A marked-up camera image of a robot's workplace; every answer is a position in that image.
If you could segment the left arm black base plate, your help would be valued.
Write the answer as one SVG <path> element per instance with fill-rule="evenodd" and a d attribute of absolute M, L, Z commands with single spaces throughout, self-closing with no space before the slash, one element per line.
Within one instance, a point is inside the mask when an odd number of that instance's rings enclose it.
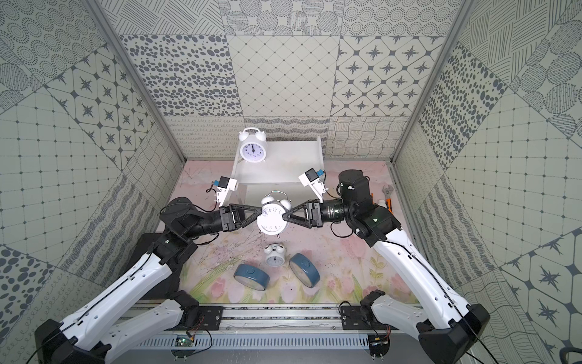
<path fill-rule="evenodd" d="M 220 328 L 223 312 L 223 306 L 190 307 L 183 312 L 180 325 L 188 331 L 195 329 L 217 331 Z"/>

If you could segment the white plastic twin-bell alarm clock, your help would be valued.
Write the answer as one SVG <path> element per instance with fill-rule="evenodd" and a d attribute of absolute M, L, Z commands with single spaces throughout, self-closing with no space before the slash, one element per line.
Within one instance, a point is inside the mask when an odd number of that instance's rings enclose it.
<path fill-rule="evenodd" d="M 263 130 L 248 127 L 239 133 L 239 155 L 246 162 L 263 162 L 267 156 L 267 136 Z"/>

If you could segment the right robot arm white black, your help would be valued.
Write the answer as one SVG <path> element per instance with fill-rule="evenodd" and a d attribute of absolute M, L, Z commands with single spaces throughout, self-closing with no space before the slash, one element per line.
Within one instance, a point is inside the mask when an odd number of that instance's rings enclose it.
<path fill-rule="evenodd" d="M 354 235 L 392 265 L 421 304 L 415 308 L 376 290 L 360 303 L 364 316 L 417 339 L 435 363 L 456 363 L 480 341 L 490 321 L 489 312 L 480 304 L 469 303 L 444 281 L 392 212 L 374 202 L 369 179 L 361 170 L 339 174 L 335 200 L 324 199 L 327 188 L 314 169 L 301 174 L 299 181 L 312 189 L 316 199 L 288 210 L 282 219 L 305 228 L 344 221 Z"/>

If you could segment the white metal twin-bell alarm clock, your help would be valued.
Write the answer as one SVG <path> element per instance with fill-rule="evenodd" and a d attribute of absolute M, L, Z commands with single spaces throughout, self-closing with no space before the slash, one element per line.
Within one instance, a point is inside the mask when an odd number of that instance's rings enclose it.
<path fill-rule="evenodd" d="M 292 204 L 288 195 L 279 190 L 273 190 L 262 198 L 262 214 L 257 217 L 259 230 L 269 236 L 280 236 L 288 226 L 283 215 L 289 212 Z"/>

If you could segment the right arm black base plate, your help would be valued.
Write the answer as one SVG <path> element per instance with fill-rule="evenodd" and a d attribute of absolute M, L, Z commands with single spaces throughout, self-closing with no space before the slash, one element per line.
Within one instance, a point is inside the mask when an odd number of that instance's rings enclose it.
<path fill-rule="evenodd" d="M 386 326 L 379 322 L 370 323 L 363 315 L 360 306 L 341 305 L 338 307 L 344 331 L 372 330 L 385 332 Z"/>

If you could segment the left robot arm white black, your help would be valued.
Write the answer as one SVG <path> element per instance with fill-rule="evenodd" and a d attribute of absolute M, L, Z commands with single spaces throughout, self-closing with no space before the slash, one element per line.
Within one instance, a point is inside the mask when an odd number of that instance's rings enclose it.
<path fill-rule="evenodd" d="M 36 329 L 33 359 L 40 363 L 110 363 L 125 351 L 166 329 L 187 331 L 201 325 L 199 302 L 175 291 L 156 308 L 120 326 L 116 321 L 155 286 L 182 269 L 198 249 L 196 239 L 236 231 L 252 224 L 262 208 L 230 204 L 213 212 L 201 210 L 186 197 L 161 209 L 164 233 L 126 273 L 100 295 L 57 322 Z"/>

